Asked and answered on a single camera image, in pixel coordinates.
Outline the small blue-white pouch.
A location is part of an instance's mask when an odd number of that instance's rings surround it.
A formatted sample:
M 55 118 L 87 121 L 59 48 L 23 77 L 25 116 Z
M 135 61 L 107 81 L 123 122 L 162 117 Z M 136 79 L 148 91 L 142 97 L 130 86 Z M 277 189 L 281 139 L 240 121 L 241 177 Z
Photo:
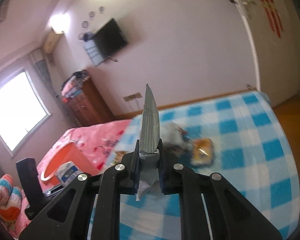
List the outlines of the small blue-white pouch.
M 56 172 L 56 177 L 60 181 L 60 183 L 66 187 L 69 185 L 74 179 L 77 178 L 82 171 L 74 164 L 73 161 L 69 161 L 63 163 Z

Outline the silver foil wrapper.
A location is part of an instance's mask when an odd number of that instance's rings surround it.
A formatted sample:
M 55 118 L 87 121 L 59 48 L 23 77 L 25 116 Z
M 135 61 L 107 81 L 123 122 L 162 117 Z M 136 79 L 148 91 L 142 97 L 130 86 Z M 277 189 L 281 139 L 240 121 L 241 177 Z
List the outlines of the silver foil wrapper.
M 158 164 L 160 150 L 159 112 L 154 99 L 153 92 L 149 85 L 146 86 L 145 103 L 143 106 L 141 132 L 139 141 L 140 180 L 136 200 L 149 191 L 153 184 L 159 179 Z

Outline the colourful rolled blanket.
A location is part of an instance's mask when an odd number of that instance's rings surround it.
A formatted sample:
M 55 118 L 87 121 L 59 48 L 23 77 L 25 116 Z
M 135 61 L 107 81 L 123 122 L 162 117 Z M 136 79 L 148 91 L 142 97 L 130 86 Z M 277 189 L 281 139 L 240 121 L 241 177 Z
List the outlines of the colourful rolled blanket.
M 14 223 L 21 212 L 22 195 L 18 187 L 13 186 L 13 178 L 5 174 L 0 178 L 0 218 Z

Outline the orange plastic bucket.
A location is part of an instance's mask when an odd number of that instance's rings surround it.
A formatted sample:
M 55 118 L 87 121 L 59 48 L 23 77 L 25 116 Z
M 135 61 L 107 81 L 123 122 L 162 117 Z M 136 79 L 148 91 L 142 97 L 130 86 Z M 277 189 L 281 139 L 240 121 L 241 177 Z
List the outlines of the orange plastic bucket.
M 61 165 L 67 162 L 73 162 L 81 171 L 90 175 L 97 175 L 98 169 L 84 155 L 84 153 L 76 146 L 74 141 L 59 146 L 48 152 L 42 161 L 38 164 L 40 180 L 45 184 L 57 185 L 59 180 L 56 176 L 57 170 Z

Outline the pink bed sheet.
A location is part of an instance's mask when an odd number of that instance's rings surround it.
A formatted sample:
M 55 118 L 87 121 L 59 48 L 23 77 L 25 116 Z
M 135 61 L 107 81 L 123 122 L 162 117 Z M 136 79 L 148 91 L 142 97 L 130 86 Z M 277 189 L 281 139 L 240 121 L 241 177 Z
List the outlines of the pink bed sheet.
M 74 141 L 76 146 L 98 169 L 98 174 L 100 174 L 107 168 L 120 163 L 123 155 L 130 152 L 129 149 L 120 144 L 122 136 L 130 122 L 131 120 L 127 119 L 89 127 L 71 128 L 60 137 L 48 152 Z M 43 191 L 55 186 L 51 184 L 45 185 L 40 180 L 39 172 L 38 179 Z

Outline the orange bread snack packet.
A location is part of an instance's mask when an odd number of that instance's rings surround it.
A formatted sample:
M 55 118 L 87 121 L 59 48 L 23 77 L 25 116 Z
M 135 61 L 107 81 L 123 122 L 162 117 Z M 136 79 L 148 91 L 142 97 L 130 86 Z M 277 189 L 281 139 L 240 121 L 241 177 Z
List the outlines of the orange bread snack packet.
M 211 165 L 214 158 L 214 146 L 210 138 L 199 138 L 192 141 L 191 165 Z

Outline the blue white checkered tablecloth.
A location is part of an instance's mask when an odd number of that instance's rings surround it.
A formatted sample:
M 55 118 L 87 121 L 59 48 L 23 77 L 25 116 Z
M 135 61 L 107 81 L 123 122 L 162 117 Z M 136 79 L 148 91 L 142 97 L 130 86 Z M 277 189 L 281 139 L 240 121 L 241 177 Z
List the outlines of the blue white checkered tablecloth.
M 300 185 L 292 150 L 266 94 L 256 91 L 162 110 L 188 139 L 210 138 L 214 158 L 195 171 L 218 172 L 287 239 L 298 226 Z M 155 184 L 140 201 L 121 196 L 121 239 L 180 239 L 179 197 Z

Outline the window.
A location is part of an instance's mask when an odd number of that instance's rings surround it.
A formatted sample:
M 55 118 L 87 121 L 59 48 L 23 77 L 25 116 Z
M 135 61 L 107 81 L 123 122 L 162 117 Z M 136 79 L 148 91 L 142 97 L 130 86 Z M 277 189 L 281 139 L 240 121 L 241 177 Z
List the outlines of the window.
M 26 71 L 0 86 L 0 138 L 11 155 L 49 116 Z

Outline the wooden cabinet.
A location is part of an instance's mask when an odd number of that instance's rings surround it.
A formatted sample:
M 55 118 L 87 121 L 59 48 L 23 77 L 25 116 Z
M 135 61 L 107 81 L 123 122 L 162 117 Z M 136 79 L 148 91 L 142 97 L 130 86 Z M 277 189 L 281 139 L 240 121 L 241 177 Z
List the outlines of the wooden cabinet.
M 83 83 L 79 93 L 68 100 L 66 105 L 81 126 L 104 124 L 116 120 L 91 78 Z

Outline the large white plastic package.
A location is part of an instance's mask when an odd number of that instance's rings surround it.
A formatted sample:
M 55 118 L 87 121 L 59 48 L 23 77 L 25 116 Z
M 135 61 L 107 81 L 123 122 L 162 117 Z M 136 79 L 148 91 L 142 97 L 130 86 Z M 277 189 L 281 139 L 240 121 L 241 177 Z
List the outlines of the large white plastic package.
M 169 122 L 160 126 L 160 137 L 163 148 L 167 152 L 180 155 L 192 150 L 191 143 L 185 139 L 186 131 L 175 122 Z

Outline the folded clothes pile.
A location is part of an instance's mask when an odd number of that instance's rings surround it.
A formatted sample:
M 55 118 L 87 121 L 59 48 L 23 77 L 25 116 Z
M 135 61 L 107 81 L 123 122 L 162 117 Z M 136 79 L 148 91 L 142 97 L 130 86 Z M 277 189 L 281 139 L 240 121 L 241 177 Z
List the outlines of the folded clothes pile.
M 74 72 L 72 76 L 62 84 L 61 96 L 69 98 L 79 91 L 82 88 L 83 83 L 89 80 L 89 78 L 90 73 L 86 69 Z

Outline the grey checkered curtain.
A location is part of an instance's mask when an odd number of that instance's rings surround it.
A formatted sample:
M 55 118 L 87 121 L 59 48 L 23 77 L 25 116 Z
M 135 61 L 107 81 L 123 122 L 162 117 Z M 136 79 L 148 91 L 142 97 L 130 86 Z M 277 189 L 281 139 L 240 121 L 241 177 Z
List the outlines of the grey checkered curtain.
M 61 99 L 59 98 L 59 95 L 57 94 L 56 90 L 53 87 L 51 75 L 48 69 L 48 66 L 46 64 L 46 61 L 41 53 L 40 50 L 34 50 L 30 52 L 30 58 L 33 62 L 34 70 L 36 71 L 37 75 L 39 76 L 40 80 L 42 81 L 43 85 L 49 92 L 49 94 L 53 97 L 56 105 L 61 110 L 63 118 L 68 122 L 71 123 L 72 120 L 63 106 Z

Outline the white door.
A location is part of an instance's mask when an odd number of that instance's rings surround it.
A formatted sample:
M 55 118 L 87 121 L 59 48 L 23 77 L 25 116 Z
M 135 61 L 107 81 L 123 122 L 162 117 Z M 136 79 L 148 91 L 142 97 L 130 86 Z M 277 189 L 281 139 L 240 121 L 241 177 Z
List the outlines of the white door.
M 284 32 L 271 30 L 260 0 L 234 0 L 253 54 L 256 88 L 273 107 L 300 91 L 300 20 L 292 0 L 274 0 Z

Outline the red door decoration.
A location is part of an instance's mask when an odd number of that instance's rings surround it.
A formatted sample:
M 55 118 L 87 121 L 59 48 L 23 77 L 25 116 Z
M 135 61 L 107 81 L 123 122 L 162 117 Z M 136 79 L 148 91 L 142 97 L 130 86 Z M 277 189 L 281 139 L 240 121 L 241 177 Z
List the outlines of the red door decoration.
M 262 7 L 266 12 L 266 16 L 271 30 L 278 36 L 278 38 L 281 38 L 281 34 L 282 32 L 284 32 L 284 29 L 283 29 L 280 14 L 278 13 L 277 8 L 275 7 L 274 0 L 260 0 L 260 1 Z

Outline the wall air conditioner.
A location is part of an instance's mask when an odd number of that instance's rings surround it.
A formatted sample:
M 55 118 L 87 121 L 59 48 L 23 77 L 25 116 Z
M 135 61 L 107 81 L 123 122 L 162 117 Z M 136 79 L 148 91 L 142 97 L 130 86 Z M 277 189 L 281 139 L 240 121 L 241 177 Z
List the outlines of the wall air conditioner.
M 52 54 L 63 35 L 64 32 L 56 33 L 55 30 L 51 28 L 43 44 L 43 52 L 47 55 Z

